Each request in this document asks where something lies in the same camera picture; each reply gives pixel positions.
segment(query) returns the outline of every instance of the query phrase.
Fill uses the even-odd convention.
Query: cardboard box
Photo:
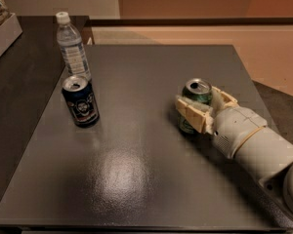
[[[16,14],[11,13],[11,16],[0,25],[0,57],[21,33],[18,18]]]

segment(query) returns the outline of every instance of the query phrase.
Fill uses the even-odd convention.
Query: floor
[[[293,97],[254,82],[281,135],[293,144]]]

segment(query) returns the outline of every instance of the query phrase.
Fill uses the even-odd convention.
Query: dark blue can
[[[82,76],[64,80],[62,94],[76,126],[88,128],[96,124],[99,111],[91,83]]]

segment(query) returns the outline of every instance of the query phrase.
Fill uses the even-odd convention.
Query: bottle label
[[[88,61],[82,43],[61,47],[65,64],[71,74],[81,74],[88,71]]]

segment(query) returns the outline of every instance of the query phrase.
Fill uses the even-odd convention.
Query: can lid
[[[58,24],[67,24],[70,22],[70,18],[67,12],[58,12],[56,17]]]
[[[200,78],[193,78],[186,82],[187,89],[193,94],[204,95],[212,91],[212,86]]]
[[[72,75],[63,81],[63,89],[68,92],[77,92],[86,88],[88,80],[82,76]]]

